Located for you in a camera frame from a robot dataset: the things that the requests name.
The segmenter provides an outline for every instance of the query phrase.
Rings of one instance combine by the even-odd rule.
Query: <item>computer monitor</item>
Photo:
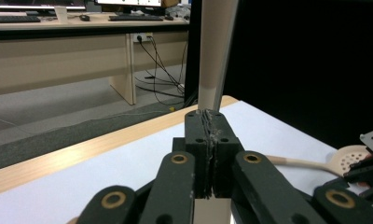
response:
[[[94,0],[96,5],[119,6],[121,9],[116,12],[131,14],[135,8],[152,7],[161,8],[161,0]]]
[[[56,17],[55,6],[67,7],[71,11],[86,11],[84,0],[0,0],[0,11],[26,12],[28,16]]]

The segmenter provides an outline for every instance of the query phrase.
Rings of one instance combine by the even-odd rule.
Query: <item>wall socket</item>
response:
[[[142,42],[146,42],[146,41],[151,41],[148,37],[149,36],[153,36],[152,32],[147,32],[147,33],[135,33],[133,34],[133,42],[136,42],[138,43],[138,39],[137,39],[137,36],[140,36],[142,38]]]

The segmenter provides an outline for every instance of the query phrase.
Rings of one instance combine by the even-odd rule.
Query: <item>black robotic component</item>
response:
[[[264,155],[243,149],[225,116],[196,110],[186,114],[185,137],[173,139],[154,180],[137,191],[101,190],[76,223],[190,224],[195,199],[212,194],[231,199],[238,224],[373,223],[371,198],[333,183],[312,196],[298,191]]]

